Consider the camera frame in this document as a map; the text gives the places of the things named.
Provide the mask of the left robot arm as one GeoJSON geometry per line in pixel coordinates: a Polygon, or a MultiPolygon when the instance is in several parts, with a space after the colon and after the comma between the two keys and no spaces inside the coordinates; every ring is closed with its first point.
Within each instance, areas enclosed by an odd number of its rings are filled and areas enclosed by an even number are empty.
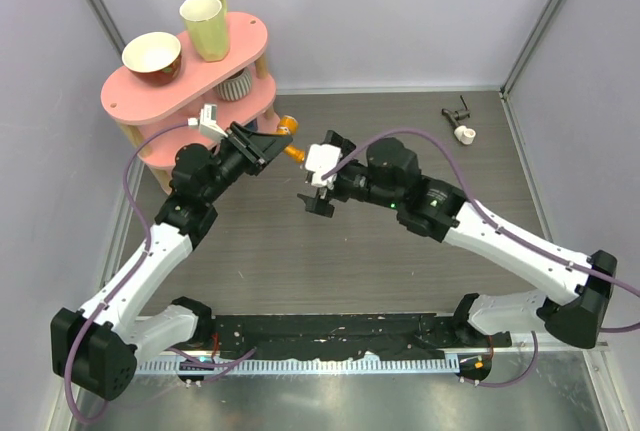
{"type": "Polygon", "coordinates": [[[194,143],[177,152],[171,192],[143,243],[79,310],[63,308],[51,321],[53,371],[66,387],[77,385],[112,401],[138,364],[177,344],[200,350],[211,342],[212,310],[194,299],[176,298],[144,322],[138,315],[212,228],[215,201],[242,175],[258,175],[291,143],[297,127],[289,116],[273,134],[232,123],[216,149],[194,143]]]}

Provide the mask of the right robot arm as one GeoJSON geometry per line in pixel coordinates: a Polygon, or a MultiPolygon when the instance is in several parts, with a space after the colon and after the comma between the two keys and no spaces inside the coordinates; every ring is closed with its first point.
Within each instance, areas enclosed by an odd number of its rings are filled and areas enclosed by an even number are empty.
{"type": "Polygon", "coordinates": [[[316,193],[303,199],[308,212],[330,217],[333,201],[350,199],[390,208],[409,232],[473,252],[533,285],[525,293],[465,295],[451,322],[457,342],[534,331],[577,348],[596,345],[612,296],[613,255],[571,251],[512,225],[458,187],[424,175],[416,153],[396,138],[372,143],[363,162],[355,150],[333,131],[309,148],[304,169],[316,193]]]}

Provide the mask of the dark faucet with white elbow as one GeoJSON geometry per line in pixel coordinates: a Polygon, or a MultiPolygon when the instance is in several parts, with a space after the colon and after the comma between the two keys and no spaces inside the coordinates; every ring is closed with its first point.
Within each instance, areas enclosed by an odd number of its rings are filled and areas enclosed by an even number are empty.
{"type": "Polygon", "coordinates": [[[462,103],[461,109],[451,110],[448,108],[442,108],[441,115],[451,126],[456,140],[464,146],[470,146],[476,138],[476,131],[463,123],[464,120],[471,116],[471,111],[464,97],[460,95],[459,98],[462,103]]]}

